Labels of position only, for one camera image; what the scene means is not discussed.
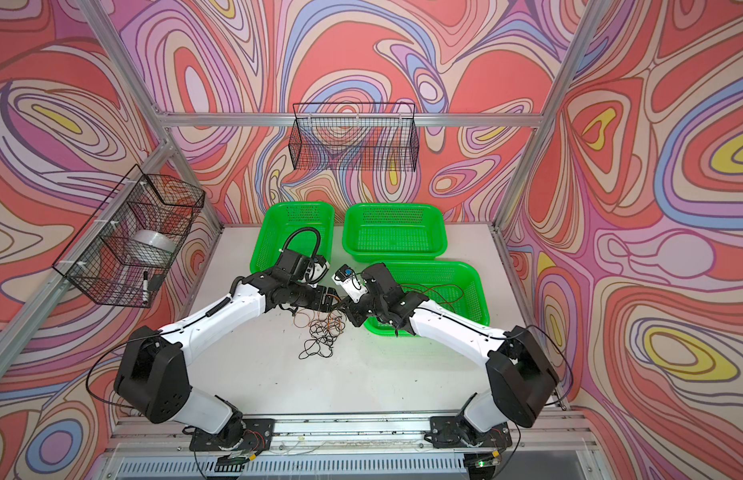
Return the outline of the front green basket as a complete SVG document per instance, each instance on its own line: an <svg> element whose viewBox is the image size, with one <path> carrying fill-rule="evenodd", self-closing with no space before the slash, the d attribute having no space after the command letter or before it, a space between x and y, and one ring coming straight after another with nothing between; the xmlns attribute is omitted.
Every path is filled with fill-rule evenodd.
<svg viewBox="0 0 743 480"><path fill-rule="evenodd" d="M491 316L481 276L459 261L385 261L391 275L405 291L418 291L443 308L477 324L489 326Z"/></svg>

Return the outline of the black marker pen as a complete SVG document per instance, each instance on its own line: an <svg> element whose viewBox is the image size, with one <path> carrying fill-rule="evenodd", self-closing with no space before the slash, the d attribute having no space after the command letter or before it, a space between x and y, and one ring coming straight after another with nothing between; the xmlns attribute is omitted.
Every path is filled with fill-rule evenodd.
<svg viewBox="0 0 743 480"><path fill-rule="evenodd" d="M142 272L142 305L147 306L150 303L150 292L149 292L149 272L147 270Z"/></svg>

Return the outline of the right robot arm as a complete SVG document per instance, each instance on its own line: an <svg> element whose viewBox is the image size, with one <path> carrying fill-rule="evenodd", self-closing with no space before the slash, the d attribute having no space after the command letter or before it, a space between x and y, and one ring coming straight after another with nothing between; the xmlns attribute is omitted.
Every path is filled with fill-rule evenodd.
<svg viewBox="0 0 743 480"><path fill-rule="evenodd" d="M433 340L487 372L489 389L469 397L455 416L461 443L477 445L493 428L511 422L531 428L561 380L527 327L509 331L477 324L418 291L405 291L383 263L356 273L345 265L333 275L347 295L342 311L360 327L370 318Z"/></svg>

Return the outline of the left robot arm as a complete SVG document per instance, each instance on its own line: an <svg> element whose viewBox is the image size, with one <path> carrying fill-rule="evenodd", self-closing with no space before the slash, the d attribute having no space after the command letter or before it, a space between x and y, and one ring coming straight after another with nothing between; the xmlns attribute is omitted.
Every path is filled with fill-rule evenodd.
<svg viewBox="0 0 743 480"><path fill-rule="evenodd" d="M237 327L275 308L329 312L335 292L321 285L327 260L313 250L304 255L290 244L301 234L322 239L301 227L284 242L275 264L237 276L229 292L199 312L157 330L141 327L128 338L113 383L114 391L153 424L178 422L209 435L221 450L241 448L247 427L231 403L191 385L187 368Z"/></svg>

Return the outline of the rear right green basket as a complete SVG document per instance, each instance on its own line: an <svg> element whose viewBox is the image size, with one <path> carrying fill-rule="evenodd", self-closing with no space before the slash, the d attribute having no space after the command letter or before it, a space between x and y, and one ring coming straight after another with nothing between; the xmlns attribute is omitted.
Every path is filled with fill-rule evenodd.
<svg viewBox="0 0 743 480"><path fill-rule="evenodd" d="M445 218L432 205L361 203L345 213L342 247L358 262L433 260L447 244Z"/></svg>

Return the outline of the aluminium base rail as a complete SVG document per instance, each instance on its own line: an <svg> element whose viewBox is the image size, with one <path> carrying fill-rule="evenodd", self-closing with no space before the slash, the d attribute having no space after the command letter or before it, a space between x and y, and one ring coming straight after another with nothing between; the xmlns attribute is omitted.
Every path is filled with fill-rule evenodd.
<svg viewBox="0 0 743 480"><path fill-rule="evenodd" d="M345 413L345 414L271 414L273 428L267 433L247 433L245 439L261 446L263 439L270 446L263 458L291 459L299 455L326 454L421 454L435 452L427 435L437 434L431 417L447 416L447 411ZM545 409L529 429L509 422L491 430L495 438L485 448L499 446L503 436L511 438L509 450L517 453L533 451L589 451L601 449L591 422L581 413ZM191 436L176 423L154 425L141 417L127 417L116 422L107 441L105 455L132 454L193 458Z"/></svg>

